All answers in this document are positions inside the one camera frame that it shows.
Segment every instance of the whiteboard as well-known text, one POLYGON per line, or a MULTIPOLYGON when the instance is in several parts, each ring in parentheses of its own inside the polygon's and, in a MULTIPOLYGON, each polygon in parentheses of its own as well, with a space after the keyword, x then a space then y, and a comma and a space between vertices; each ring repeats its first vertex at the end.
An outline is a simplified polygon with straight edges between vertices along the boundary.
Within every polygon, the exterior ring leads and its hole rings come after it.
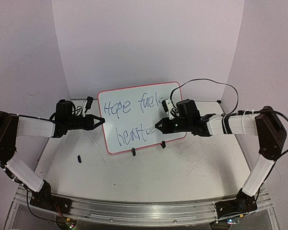
MULTIPOLYGON (((179 86, 178 82, 168 82, 100 92, 97 97, 100 115, 106 120, 103 130, 108 153, 184 138, 186 133, 164 135, 159 130, 153 131, 155 124, 167 116, 162 101, 179 86)), ((173 102, 178 101, 180 90, 173 94, 173 102)))

